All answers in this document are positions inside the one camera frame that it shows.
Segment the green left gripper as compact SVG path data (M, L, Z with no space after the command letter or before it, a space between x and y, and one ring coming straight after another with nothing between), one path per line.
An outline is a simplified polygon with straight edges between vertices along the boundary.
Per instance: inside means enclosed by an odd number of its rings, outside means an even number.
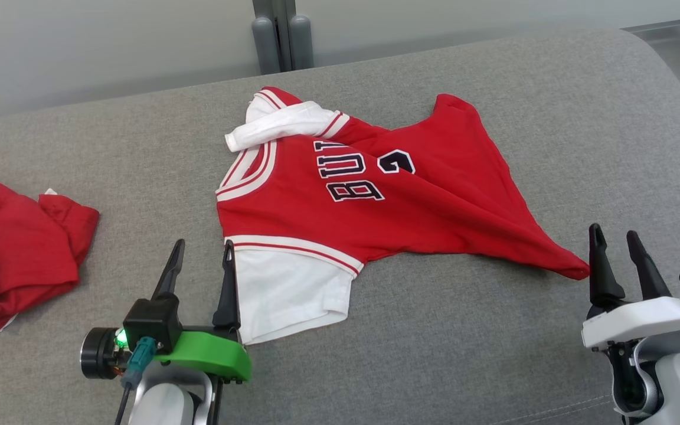
M160 275L152 300L175 293L178 275L184 261L185 240L178 239ZM240 329L238 306L237 262L234 242L225 240L222 267L224 271L218 307L212 317L215 330ZM253 363L239 341L200 330L183 331L172 352L156 353L155 361L216 375L226 381L251 380Z

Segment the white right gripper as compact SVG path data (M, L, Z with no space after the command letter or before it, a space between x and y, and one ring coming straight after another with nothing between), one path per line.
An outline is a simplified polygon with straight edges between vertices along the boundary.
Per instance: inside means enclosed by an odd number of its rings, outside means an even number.
M631 261L639 275L643 299L631 304L625 301L625 291L613 274L601 226L597 223L589 226L589 301L593 309L613 311L603 312L583 322L582 340L586 349L606 349L608 342L635 341L680 331L680 299L671 297L639 234L629 230L626 240Z

